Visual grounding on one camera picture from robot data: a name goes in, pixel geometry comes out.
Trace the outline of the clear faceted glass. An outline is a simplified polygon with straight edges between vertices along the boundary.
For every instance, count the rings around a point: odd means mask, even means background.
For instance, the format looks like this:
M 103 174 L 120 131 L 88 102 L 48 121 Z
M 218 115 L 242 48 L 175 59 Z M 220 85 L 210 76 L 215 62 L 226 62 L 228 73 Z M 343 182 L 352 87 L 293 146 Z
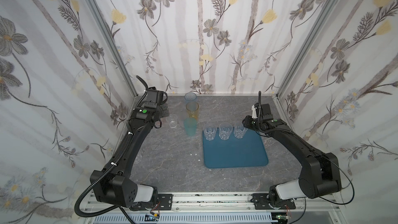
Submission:
M 233 127 L 229 123 L 221 123 L 219 125 L 219 137 L 221 140 L 228 140 L 233 131 Z
M 234 136 L 237 139 L 242 139 L 247 132 L 247 128 L 244 127 L 241 121 L 237 121 L 234 125 Z
M 204 137 L 208 141 L 212 141 L 216 137 L 217 126 L 214 124 L 206 124 L 203 127 Z

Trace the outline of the teal plastic tray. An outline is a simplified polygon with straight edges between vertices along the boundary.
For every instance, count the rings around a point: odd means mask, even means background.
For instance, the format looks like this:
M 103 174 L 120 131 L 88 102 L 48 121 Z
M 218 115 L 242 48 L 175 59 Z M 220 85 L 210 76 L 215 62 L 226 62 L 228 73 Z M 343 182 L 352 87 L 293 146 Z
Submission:
M 202 134 L 204 164 L 209 169 L 262 167 L 268 165 L 268 156 L 261 136 L 248 130 L 243 138 L 231 135 L 222 140 L 219 134 L 209 141 Z

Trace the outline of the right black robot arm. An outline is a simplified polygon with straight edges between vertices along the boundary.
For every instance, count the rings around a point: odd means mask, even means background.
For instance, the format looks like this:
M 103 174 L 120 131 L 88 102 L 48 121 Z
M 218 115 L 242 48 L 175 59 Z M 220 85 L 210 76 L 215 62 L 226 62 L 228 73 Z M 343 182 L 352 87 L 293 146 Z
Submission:
M 341 174 L 337 157 L 310 145 L 293 132 L 288 124 L 274 118 L 270 106 L 258 102 L 252 106 L 252 114 L 242 121 L 244 127 L 280 142 L 300 163 L 298 179 L 274 185 L 269 189 L 268 198 L 272 202 L 295 198 L 309 199 L 323 197 L 341 191 Z

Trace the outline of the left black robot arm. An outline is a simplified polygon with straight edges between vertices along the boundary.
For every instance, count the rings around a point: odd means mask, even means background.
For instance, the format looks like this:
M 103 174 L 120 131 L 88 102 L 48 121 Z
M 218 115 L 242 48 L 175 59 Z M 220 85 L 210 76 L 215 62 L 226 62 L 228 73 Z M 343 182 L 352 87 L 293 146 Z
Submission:
M 130 177 L 145 138 L 152 129 L 161 128 L 162 119 L 170 115 L 168 96 L 156 87 L 149 87 L 141 77 L 137 79 L 144 85 L 145 92 L 131 112 L 127 132 L 104 168 L 90 176 L 96 200 L 117 207 L 131 208 L 136 204 L 152 207 L 158 203 L 155 186 L 137 184 Z

